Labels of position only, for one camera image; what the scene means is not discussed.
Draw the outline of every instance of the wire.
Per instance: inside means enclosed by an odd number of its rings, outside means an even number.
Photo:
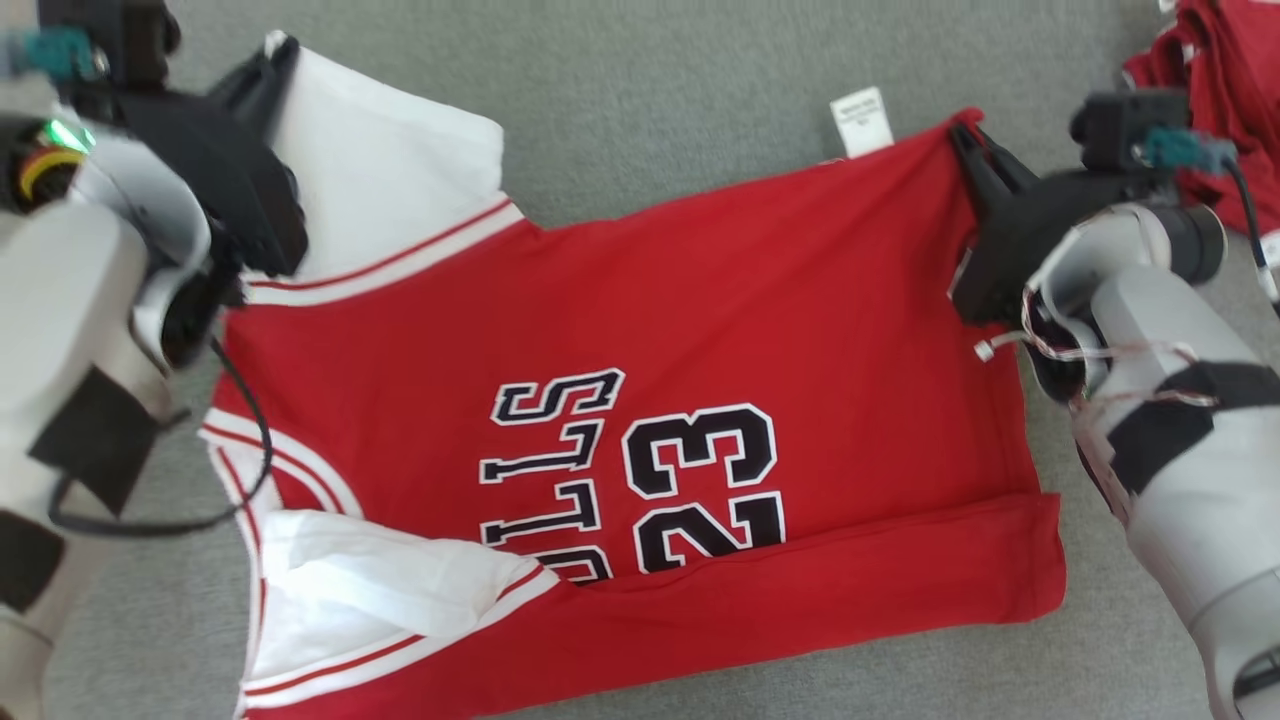
[[[216,338],[211,338],[209,341],[209,346],[214,351],[214,355],[218,356],[218,360],[223,364],[223,369],[236,384],[236,388],[239,389],[241,397],[243,397],[244,404],[248,405],[250,413],[253,414],[253,419],[257,421],[257,429],[262,434],[262,468],[257,474],[257,480],[253,482],[253,487],[248,491],[248,495],[244,496],[241,502],[204,520],[184,523],[114,523],[95,518],[64,514],[61,510],[63,501],[67,498],[67,493],[70,492],[72,483],[74,482],[74,478],[64,474],[58,479],[58,484],[54,487],[54,496],[49,503],[49,519],[54,523],[54,525],[68,532],[105,538],[174,538],[215,528],[227,520],[230,520],[242,510],[247,509],[251,502],[253,502],[253,498],[256,498],[262,488],[266,487],[266,482],[271,477],[271,460],[275,457],[275,450],[271,446],[271,429],[266,423],[266,416],[262,414],[262,409],[257,404],[257,398],[250,389],[248,383],[244,382],[244,377],[236,368],[236,364],[227,356],[227,351],[223,348],[221,343],[218,342]]]
[[[1280,288],[1276,287],[1275,275],[1271,274],[1271,264],[1267,263],[1266,250],[1262,249],[1262,232],[1258,229],[1258,210],[1253,205],[1253,193],[1249,192],[1249,182],[1244,178],[1244,170],[1240,169],[1240,164],[1235,159],[1228,158],[1222,161],[1222,167],[1231,176],[1231,179],[1235,181],[1235,188],[1240,192],[1240,202],[1244,205],[1244,222],[1249,229],[1249,251],[1253,254],[1253,264],[1258,270],[1258,286],[1262,287],[1262,292],[1266,293],[1267,300],[1271,302],[1271,310],[1280,318]]]

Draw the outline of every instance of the basketball jersey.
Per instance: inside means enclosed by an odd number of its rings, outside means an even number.
[[[471,717],[1056,609],[1016,364],[947,299],[950,124],[545,229],[497,124],[305,53],[311,250],[225,332],[275,450],[242,711]],[[243,497],[225,379],[202,433]]]

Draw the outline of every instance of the gray carpet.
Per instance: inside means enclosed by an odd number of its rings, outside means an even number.
[[[338,61],[497,119],[507,128],[507,190],[544,224],[618,215],[835,156],[827,102],[868,85],[883,88],[899,136],[978,105],[989,132],[1034,169],[1071,164],[1071,111],[1160,22],[1155,0],[170,4],[187,33],[179,83],[202,87],[282,27]],[[38,87],[0,90],[5,108],[38,109],[46,99]],[[1208,296],[1275,363],[1280,328],[1243,247],[1234,250]],[[202,407],[214,373],[206,364],[183,379],[193,406]],[[1061,611],[516,717],[1206,717],[1194,647],[1079,469],[1062,413],[1034,393],[1028,401],[1044,486],[1065,501],[1070,591]],[[220,500],[187,428],[156,452],[134,511],[196,512]],[[246,598],[232,528],[122,547],[56,656],[50,716],[227,717]]]

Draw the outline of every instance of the white fabric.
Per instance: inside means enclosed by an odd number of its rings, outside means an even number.
[[[311,241],[288,283],[366,268],[474,218],[500,197],[500,126],[401,92],[306,49],[273,149],[298,178]]]
[[[477,543],[314,510],[268,512],[260,525],[268,593],[255,680],[337,665],[412,635],[466,635],[508,585],[539,569]]]

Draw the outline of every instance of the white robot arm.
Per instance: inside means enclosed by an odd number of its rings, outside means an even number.
[[[50,74],[93,131],[0,119],[0,206],[33,213],[0,245],[5,720],[42,716],[45,667],[110,537],[195,532],[237,511],[119,521],[175,419],[169,379],[210,341],[241,270],[292,273],[307,245],[292,178],[262,141],[296,41],[273,37],[192,97],[163,90],[177,26],[161,3],[40,10],[44,31],[0,37],[0,74]]]
[[[1069,409],[1085,469],[1199,647],[1215,717],[1280,717],[1280,375],[1192,288],[1226,231],[1164,191],[1184,164],[1238,168],[1185,126],[1176,94],[1091,97],[1073,128],[1087,169],[1043,181],[957,131],[986,217],[952,301],[1014,329],[979,355],[1024,342]]]

